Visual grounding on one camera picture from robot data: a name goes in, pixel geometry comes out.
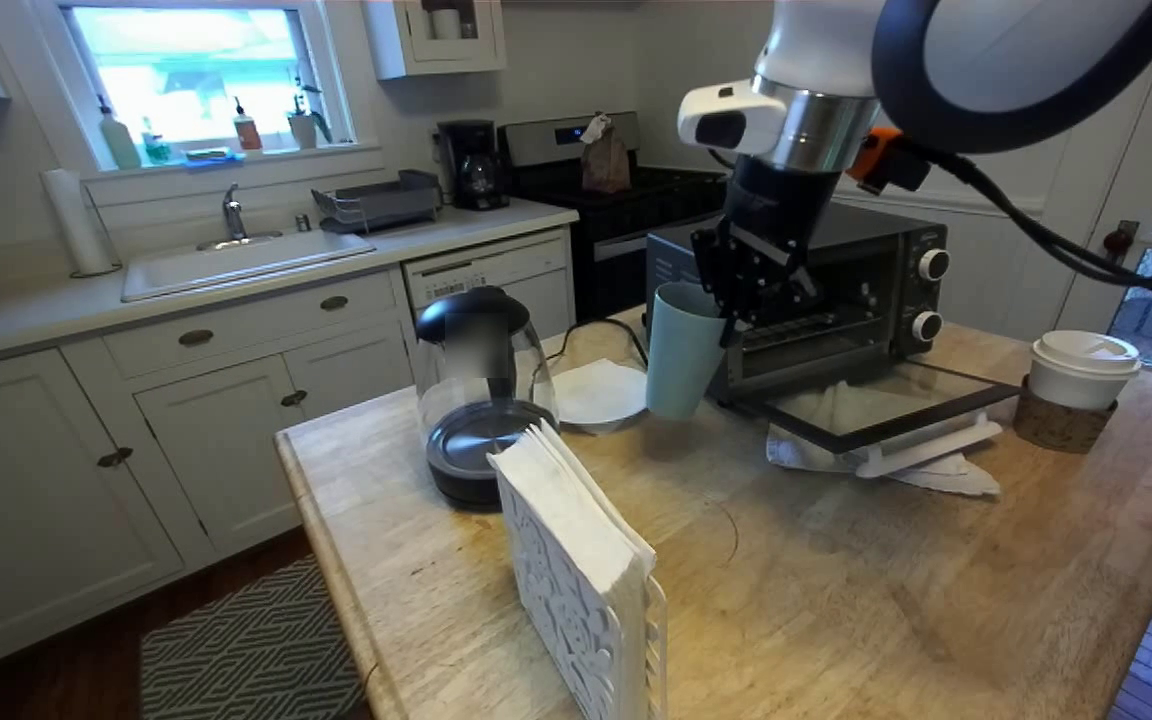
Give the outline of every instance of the electric kettle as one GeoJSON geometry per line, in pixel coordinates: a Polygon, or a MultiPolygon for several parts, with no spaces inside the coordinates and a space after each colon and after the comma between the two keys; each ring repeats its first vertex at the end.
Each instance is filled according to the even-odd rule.
{"type": "Polygon", "coordinates": [[[526,308],[500,289],[430,299],[414,315],[420,424],[428,467],[451,508],[500,508],[493,453],[554,416],[554,392],[526,308]]]}

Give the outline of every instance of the faucet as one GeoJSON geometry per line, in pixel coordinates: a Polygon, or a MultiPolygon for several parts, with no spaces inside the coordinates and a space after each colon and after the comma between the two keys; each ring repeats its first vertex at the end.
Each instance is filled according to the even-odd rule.
{"type": "Polygon", "coordinates": [[[221,202],[224,241],[249,241],[245,204],[236,194],[241,194],[241,185],[227,185],[227,194],[221,202]]]}

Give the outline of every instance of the striped rug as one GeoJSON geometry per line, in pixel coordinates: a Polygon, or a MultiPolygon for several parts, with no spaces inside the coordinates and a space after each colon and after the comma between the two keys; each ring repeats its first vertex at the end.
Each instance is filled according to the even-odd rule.
{"type": "Polygon", "coordinates": [[[149,631],[141,640],[141,716],[368,716],[317,563],[297,559],[149,631]]]}

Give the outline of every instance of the toaster oven knob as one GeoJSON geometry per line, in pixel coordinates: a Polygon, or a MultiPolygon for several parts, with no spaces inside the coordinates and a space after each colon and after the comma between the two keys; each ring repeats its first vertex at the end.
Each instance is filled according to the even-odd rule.
{"type": "Polygon", "coordinates": [[[907,334],[912,340],[931,343],[938,336],[938,313],[915,313],[907,334]]]}
{"type": "Polygon", "coordinates": [[[949,254],[945,249],[929,249],[918,255],[918,279],[938,284],[945,273],[949,273],[949,254]]]}

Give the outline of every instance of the countertop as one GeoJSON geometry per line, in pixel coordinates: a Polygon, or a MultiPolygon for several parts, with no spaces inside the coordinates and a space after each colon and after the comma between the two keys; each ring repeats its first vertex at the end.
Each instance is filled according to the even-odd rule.
{"type": "Polygon", "coordinates": [[[262,298],[262,293],[283,293],[283,289],[357,275],[370,270],[390,270],[414,255],[439,255],[439,254],[477,249],[477,245],[493,245],[509,236],[526,236],[526,233],[543,233],[558,223],[575,223],[575,211],[531,204],[531,202],[509,202],[504,208],[493,208],[493,211],[449,208],[428,223],[406,223],[406,229],[363,236],[374,245],[374,254],[336,255],[327,265],[298,265],[298,270],[283,270],[270,275],[249,275],[236,284],[210,284],[210,289],[194,289],[179,298],[153,298],[135,305],[123,305],[119,298],[123,273],[69,279],[61,273],[6,270],[0,273],[6,275],[0,279],[0,357],[38,350],[38,343],[61,343],[61,340],[104,334],[104,330],[123,330],[123,325],[176,315],[176,313],[230,305],[245,298],[262,298]]]}
{"type": "MultiPolygon", "coordinates": [[[[567,364],[593,357],[633,361],[604,325],[567,364]]],[[[949,330],[929,361],[1016,385],[1028,352],[949,330]]],[[[778,472],[710,405],[563,442],[658,556],[669,716],[1102,716],[1152,616],[1152,372],[1083,456],[1011,429],[968,453],[998,501],[778,472]]],[[[428,475],[410,389],[281,453],[374,716],[575,716],[504,522],[428,475]]]]}

